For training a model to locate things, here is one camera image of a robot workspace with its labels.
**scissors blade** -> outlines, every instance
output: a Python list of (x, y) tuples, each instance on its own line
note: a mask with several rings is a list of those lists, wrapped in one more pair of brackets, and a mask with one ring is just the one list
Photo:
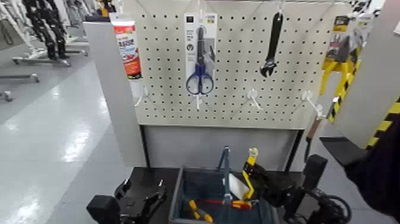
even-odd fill
[(204, 64), (204, 29), (199, 27), (197, 34), (197, 63)]

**scissors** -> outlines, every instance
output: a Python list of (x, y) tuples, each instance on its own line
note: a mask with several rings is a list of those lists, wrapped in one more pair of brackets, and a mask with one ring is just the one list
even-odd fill
[[(197, 88), (190, 89), (189, 83), (191, 82), (197, 83)], [(210, 82), (211, 86), (204, 87), (204, 82)], [(208, 94), (214, 89), (213, 78), (206, 72), (204, 63), (204, 30), (202, 27), (198, 29), (197, 62), (195, 72), (187, 79), (186, 89), (194, 95)]]

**white display panel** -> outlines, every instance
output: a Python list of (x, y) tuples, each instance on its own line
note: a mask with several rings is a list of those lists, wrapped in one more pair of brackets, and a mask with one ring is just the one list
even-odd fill
[[(287, 2), (276, 54), (278, 67), (264, 78), (259, 67), (268, 53), (275, 1), (207, 1), (218, 14), (215, 89), (200, 109), (185, 87), (185, 13), (197, 1), (137, 0), (125, 3), (135, 15), (139, 54), (148, 98), (136, 107), (142, 125), (305, 129), (312, 108), (303, 91), (320, 88), (321, 65), (337, 15), (350, 12), (343, 2)], [(247, 93), (258, 92), (263, 108), (251, 106)]]

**metal hook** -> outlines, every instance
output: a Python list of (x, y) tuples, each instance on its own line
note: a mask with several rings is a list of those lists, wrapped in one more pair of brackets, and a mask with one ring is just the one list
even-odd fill
[(257, 91), (253, 88), (247, 93), (247, 99), (249, 99), (249, 100), (252, 99), (253, 100), (253, 103), (251, 103), (251, 105), (253, 107), (256, 107), (259, 110), (263, 110), (263, 108), (260, 107), (260, 105), (258, 104), (258, 102), (256, 100), (257, 95), (258, 95)]
[(197, 108), (197, 110), (200, 110), (200, 104), (203, 103), (203, 100), (201, 99), (200, 95), (201, 95), (201, 94), (195, 95), (195, 97), (196, 97), (196, 108)]
[(146, 86), (143, 86), (143, 92), (139, 96), (139, 99), (136, 102), (135, 107), (137, 107), (142, 102), (143, 98), (146, 98), (148, 95), (149, 95), (149, 91), (147, 90)]
[(313, 107), (315, 112), (317, 112), (317, 120), (325, 119), (326, 115), (323, 115), (323, 113), (322, 113), (322, 109), (323, 109), (322, 105), (321, 104), (315, 105), (311, 101), (312, 97), (313, 97), (313, 93), (310, 90), (304, 91), (303, 94), (301, 95), (301, 100), (303, 102), (307, 101), (307, 102), (309, 102), (311, 104), (311, 106)]
[(286, 0), (276, 0), (276, 5), (278, 8), (278, 13), (279, 15), (282, 15), (283, 13), (283, 4), (286, 2)]

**yellow clamp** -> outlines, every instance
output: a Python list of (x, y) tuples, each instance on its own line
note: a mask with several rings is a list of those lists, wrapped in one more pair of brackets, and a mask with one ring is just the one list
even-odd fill
[[(249, 149), (249, 158), (247, 159), (247, 163), (250, 164), (251, 166), (254, 166), (255, 161), (258, 156), (258, 149), (257, 148), (250, 148)], [(246, 191), (243, 195), (244, 200), (250, 200), (251, 197), (254, 194), (254, 188), (253, 185), (250, 182), (249, 175), (243, 170), (242, 171), (243, 177), (246, 180), (247, 185), (249, 186), (249, 191)]]

